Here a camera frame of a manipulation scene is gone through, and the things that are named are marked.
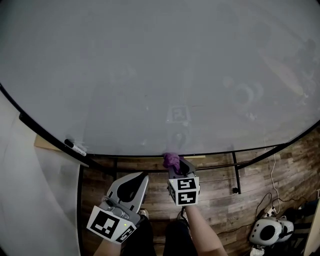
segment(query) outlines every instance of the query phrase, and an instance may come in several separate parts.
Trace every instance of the forearm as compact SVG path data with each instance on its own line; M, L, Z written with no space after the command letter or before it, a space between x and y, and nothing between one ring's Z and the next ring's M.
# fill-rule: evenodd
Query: forearm
M227 255L219 237L195 205L185 207L193 244L199 255Z
M121 244L103 239L93 256L120 256Z

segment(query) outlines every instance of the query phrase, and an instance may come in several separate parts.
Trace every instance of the person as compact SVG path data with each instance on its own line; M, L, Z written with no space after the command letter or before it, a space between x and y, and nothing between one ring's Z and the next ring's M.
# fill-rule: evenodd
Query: person
M183 218L170 222L165 229L163 256L226 256L217 236L195 205L185 207L188 221ZM127 238L122 255L155 256L153 231L145 216L136 231ZM94 256L119 256L121 244L103 240Z

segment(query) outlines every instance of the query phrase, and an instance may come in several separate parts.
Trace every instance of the wood plank flooring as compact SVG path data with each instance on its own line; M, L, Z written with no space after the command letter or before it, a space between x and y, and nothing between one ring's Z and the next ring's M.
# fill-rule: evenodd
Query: wood plank flooring
M279 153L275 154L273 180L279 191L280 198L289 200L301 196L308 200L316 198L316 190L320 189L320 127L306 135L301 140ZM238 162L248 161L269 149L237 152ZM95 160L106 167L114 167L114 160L107 157L96 157ZM232 163L231 154L207 155L205 158L188 159L196 167L208 167ZM119 158L117 167L127 170L153 170L149 174L149 187L143 208L150 214L150 221L154 232L155 250L162 255L165 242L165 228L177 217L181 210L172 202L168 190L168 173L164 172L163 160L160 158ZM241 256L250 249L248 235L251 226L241 226L254 222L256 208L264 195L272 193L276 198L270 177L274 165L274 157L270 156L258 163L239 170L242 194L233 194L236 187L235 171L233 167L199 170L201 191L198 207L219 237L230 256ZM117 178L126 175L117 173ZM92 208L99 205L112 184L113 178L100 171L85 168L83 171L81 222L84 255L93 255L101 242L101 238L86 230ZM261 211L268 203L266 197L258 208ZM279 216L289 207L298 207L304 202L281 202Z

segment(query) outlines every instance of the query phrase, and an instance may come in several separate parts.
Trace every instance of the whiteboard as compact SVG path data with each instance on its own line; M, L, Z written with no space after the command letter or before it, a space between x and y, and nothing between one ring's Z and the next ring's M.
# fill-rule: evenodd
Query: whiteboard
M315 0L4 0L0 83L91 154L288 142L320 119Z

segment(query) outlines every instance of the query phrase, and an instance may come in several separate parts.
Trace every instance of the leg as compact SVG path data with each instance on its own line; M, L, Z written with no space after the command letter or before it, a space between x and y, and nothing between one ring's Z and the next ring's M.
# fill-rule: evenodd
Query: leg
M154 248L154 233L151 224L145 216L140 226L128 237L123 249L123 256L156 256Z
M165 230L165 246L163 256L196 256L197 251L189 235L185 220L171 222Z

